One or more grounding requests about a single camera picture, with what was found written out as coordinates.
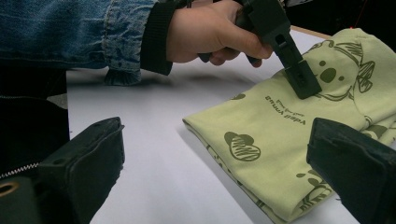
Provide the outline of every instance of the human hand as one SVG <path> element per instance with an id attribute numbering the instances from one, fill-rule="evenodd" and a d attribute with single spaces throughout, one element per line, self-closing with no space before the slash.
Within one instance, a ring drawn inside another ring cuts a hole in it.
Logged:
<path id="1" fill-rule="evenodd" d="M 267 59 L 273 50 L 258 36 L 234 25 L 242 6 L 223 0 L 201 7 L 177 9 L 169 25 L 166 58 L 174 63 L 186 63 L 197 53 L 212 52 L 210 62 L 221 65 L 242 51 L 254 58 Z M 262 60 L 253 64 L 259 67 Z"/>

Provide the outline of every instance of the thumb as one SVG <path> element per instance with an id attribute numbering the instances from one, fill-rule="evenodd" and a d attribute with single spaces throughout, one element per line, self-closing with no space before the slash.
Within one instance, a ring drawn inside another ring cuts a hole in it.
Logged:
<path id="1" fill-rule="evenodd" d="M 232 25 L 228 29 L 222 29 L 222 31 L 223 34 L 221 34 L 220 39 L 223 40 L 226 47 L 239 50 L 258 59 L 267 59 L 273 52 L 271 45 L 262 43 L 257 35 L 236 25 Z"/>

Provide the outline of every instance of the koala graphic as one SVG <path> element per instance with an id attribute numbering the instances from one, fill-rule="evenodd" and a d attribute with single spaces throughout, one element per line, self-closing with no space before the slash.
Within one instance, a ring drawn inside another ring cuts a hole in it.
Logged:
<path id="1" fill-rule="evenodd" d="M 355 91 L 365 93 L 373 87 L 370 78 L 375 70 L 375 62 L 363 60 L 360 43 L 335 44 L 332 40 L 326 40 L 314 45 L 306 54 L 314 54 L 314 49 L 319 48 L 321 58 L 308 60 L 314 62 L 310 63 L 312 70 L 326 90 L 317 94 L 317 97 L 330 101 L 341 101 L 347 97 L 353 100 Z"/>

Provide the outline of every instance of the folded shirt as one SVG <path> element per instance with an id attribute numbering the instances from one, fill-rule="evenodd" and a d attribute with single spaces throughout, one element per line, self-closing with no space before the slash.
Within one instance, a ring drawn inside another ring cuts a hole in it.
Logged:
<path id="1" fill-rule="evenodd" d="M 323 89 L 319 94 L 299 99 L 282 69 L 183 119 L 275 223 L 291 222 L 333 194 L 305 160 L 314 118 L 345 123 L 387 145 L 396 137 L 396 54 L 388 46 L 347 29 L 304 58 Z"/>

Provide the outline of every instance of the denim sleeve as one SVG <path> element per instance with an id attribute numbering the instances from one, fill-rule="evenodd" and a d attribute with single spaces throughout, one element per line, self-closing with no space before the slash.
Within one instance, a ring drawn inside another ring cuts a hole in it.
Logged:
<path id="1" fill-rule="evenodd" d="M 140 49 L 157 0 L 3 0 L 0 65 L 103 68 L 106 83 L 140 81 Z"/>

